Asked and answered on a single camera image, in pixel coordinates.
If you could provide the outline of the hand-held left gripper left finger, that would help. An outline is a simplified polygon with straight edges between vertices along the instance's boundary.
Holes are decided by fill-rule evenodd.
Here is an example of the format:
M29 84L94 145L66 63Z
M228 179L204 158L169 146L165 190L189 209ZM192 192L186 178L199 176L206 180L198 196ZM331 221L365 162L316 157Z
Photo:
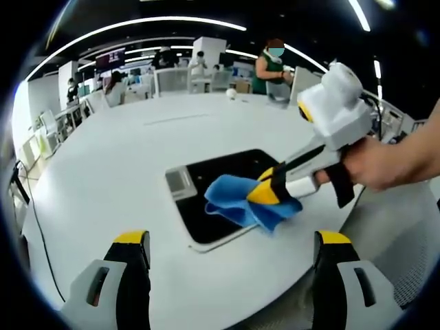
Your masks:
M71 329L150 329L150 234L118 236L72 282L61 313Z

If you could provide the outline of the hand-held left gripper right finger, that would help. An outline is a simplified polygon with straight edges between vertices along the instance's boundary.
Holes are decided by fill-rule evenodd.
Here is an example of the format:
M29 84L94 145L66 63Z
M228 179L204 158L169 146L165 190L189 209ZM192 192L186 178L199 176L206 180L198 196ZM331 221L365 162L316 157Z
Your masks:
M392 329L403 314L392 283L339 232L315 232L313 329Z

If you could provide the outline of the person's right hand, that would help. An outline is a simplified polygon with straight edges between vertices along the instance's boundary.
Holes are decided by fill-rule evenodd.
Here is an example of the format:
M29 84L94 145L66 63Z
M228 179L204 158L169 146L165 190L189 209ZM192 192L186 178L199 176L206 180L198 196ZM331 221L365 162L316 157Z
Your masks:
M399 144L384 144L366 137L350 147L342 164L353 183L373 190L420 182L430 176L429 158L414 135Z

